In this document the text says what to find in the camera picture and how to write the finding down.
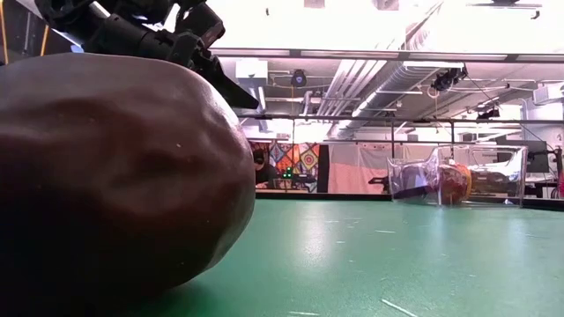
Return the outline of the red yellow apple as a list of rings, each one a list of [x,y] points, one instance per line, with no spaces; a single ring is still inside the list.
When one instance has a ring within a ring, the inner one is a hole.
[[[456,164],[457,170],[463,175],[465,181],[465,189],[463,190],[462,201],[466,200],[471,194],[471,184],[472,184],[472,177],[471,177],[471,170],[468,166],[463,164]]]

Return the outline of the black background monitor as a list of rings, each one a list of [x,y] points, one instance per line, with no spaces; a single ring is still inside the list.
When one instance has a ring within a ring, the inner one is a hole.
[[[496,139],[498,145],[525,146],[528,150],[527,173],[548,173],[549,162],[547,145],[544,141],[508,140],[504,137]]]

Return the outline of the black table frame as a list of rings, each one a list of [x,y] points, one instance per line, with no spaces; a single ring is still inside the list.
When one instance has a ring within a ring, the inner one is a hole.
[[[257,189],[257,199],[273,200],[318,200],[318,201],[377,201],[391,202],[390,195],[381,194],[327,194],[327,193],[308,193],[300,190],[278,190],[278,189]],[[509,201],[532,210],[551,210],[564,212],[564,200],[545,200],[539,198],[524,198],[519,201],[516,198],[509,198]]]

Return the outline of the black pillar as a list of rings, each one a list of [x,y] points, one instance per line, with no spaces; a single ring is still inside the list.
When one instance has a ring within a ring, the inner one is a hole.
[[[319,145],[317,192],[327,194],[329,192],[330,173],[330,147],[327,144]]]

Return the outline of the person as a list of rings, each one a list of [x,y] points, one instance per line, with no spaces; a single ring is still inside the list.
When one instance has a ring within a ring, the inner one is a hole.
[[[256,188],[274,189],[274,179],[278,175],[276,168],[267,162],[262,149],[253,151],[253,159],[256,171]]]

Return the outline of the green table mat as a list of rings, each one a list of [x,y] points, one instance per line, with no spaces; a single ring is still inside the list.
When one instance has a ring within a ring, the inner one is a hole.
[[[120,317],[564,317],[564,212],[260,200],[217,266]]]

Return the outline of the colourful patterned wall hanging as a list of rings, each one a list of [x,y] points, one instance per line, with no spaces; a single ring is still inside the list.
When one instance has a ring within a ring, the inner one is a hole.
[[[319,144],[290,144],[277,141],[269,143],[250,142],[249,144],[253,151],[262,149],[267,162],[276,168],[278,175],[274,179],[274,189],[317,192]],[[312,174],[315,176],[316,182],[303,184],[282,180],[280,175],[286,169],[291,169],[294,173]]]

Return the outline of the pink white curtain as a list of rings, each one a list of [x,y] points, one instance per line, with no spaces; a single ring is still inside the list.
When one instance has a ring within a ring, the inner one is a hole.
[[[328,192],[330,194],[383,194],[381,183],[373,178],[388,176],[389,144],[330,144]]]

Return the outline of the black overhead rail frame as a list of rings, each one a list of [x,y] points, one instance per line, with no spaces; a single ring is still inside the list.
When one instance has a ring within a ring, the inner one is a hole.
[[[357,129],[350,137],[322,136],[319,116],[291,116],[289,114],[244,114],[240,118],[244,136],[249,142],[277,141],[290,144],[389,144],[389,159],[425,159],[437,146],[455,144],[498,145],[496,139],[544,141],[547,145],[548,173],[527,173],[524,194],[528,187],[547,178],[564,196],[564,120],[542,121],[398,118],[375,117]],[[373,178],[381,183],[388,195],[388,176]]]

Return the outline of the clear plastic basket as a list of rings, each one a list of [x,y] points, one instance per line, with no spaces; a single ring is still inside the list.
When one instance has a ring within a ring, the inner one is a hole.
[[[388,160],[388,189],[402,203],[462,207],[471,203],[515,205],[523,200],[528,150],[524,146],[455,144],[437,146],[424,159]],[[471,194],[458,205],[441,204],[440,166],[463,164],[471,170]]]

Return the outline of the white ceiling box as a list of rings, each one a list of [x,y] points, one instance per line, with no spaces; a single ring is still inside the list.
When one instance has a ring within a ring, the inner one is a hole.
[[[239,79],[268,77],[268,62],[258,59],[242,59],[235,64],[235,76]]]

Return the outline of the white ceiling ducts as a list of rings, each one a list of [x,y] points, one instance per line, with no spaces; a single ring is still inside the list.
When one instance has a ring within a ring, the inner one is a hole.
[[[392,105],[426,91],[423,82],[464,63],[438,61],[344,60],[315,115],[322,136],[350,137],[375,117],[392,112]]]

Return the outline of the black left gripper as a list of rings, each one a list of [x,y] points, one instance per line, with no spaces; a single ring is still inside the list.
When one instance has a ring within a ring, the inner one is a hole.
[[[194,67],[232,108],[257,109],[259,101],[238,86],[223,71],[209,47],[225,33],[221,18],[206,2],[175,2],[174,31],[158,31],[152,58]]]

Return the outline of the black device green light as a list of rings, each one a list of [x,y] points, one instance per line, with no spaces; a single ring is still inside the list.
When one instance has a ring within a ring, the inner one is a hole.
[[[281,175],[282,180],[290,180],[293,183],[309,184],[316,182],[316,178],[308,173],[294,173],[291,169],[286,169]]]

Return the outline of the long ceiling light bar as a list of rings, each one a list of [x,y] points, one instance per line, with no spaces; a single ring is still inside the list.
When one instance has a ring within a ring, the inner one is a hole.
[[[223,57],[438,61],[462,63],[564,63],[564,54],[448,53],[407,50],[321,50],[297,48],[213,48]]]

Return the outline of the white wall air unit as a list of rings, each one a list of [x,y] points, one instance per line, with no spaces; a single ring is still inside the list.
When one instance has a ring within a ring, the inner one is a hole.
[[[538,106],[564,101],[564,82],[540,86],[532,92],[532,101]]]

